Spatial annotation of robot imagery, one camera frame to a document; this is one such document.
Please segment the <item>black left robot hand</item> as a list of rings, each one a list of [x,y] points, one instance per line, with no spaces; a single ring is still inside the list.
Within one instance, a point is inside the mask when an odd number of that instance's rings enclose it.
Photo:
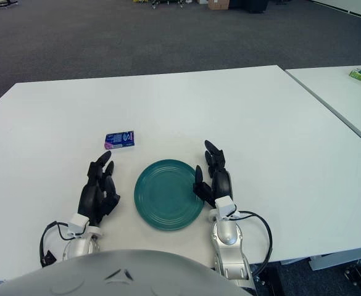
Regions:
[[[104,170],[111,155],[111,151],[107,151],[90,163],[88,181],[81,192],[77,213],[88,217],[90,226],[99,227],[103,217],[108,216],[120,201],[112,179],[114,162],[110,161]]]

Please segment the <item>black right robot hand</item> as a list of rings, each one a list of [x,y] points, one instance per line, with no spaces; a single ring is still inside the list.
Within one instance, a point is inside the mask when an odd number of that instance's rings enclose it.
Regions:
[[[208,173],[212,179],[212,184],[208,185],[203,180],[202,170],[196,166],[193,192],[211,207],[215,208],[215,200],[229,196],[233,198],[230,174],[225,168],[225,156],[210,141],[205,140],[205,160],[208,164]]]

